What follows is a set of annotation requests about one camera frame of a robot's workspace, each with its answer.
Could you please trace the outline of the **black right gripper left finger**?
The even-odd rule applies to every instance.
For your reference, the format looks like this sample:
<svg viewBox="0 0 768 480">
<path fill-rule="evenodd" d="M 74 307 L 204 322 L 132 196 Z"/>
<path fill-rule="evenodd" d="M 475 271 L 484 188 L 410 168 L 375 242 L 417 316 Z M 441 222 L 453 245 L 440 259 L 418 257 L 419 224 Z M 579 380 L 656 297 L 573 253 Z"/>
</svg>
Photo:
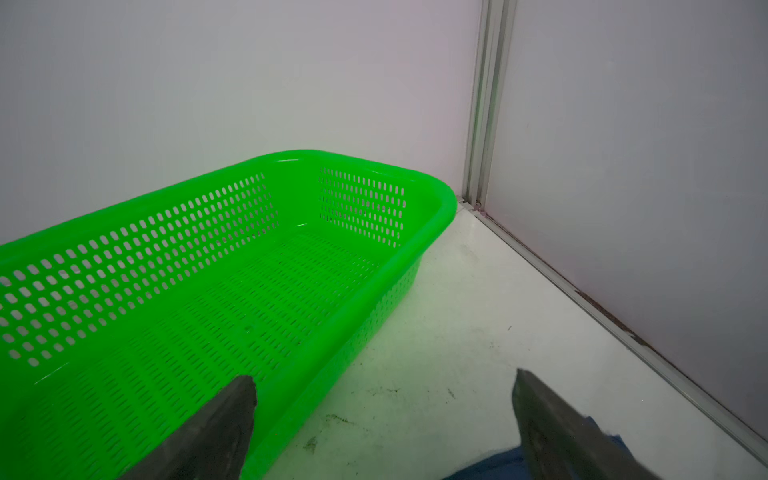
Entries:
<svg viewBox="0 0 768 480">
<path fill-rule="evenodd" d="M 235 377 L 124 479 L 238 479 L 254 430 L 257 390 Z"/>
</svg>

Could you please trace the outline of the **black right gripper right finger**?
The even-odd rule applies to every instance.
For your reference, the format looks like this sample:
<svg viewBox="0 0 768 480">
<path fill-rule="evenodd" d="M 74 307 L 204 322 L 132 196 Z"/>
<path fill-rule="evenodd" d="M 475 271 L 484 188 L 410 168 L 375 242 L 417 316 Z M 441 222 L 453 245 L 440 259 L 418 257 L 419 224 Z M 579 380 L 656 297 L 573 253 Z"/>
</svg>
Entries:
<svg viewBox="0 0 768 480">
<path fill-rule="evenodd" d="M 657 477 L 528 370 L 517 371 L 512 404 L 534 479 Z"/>
</svg>

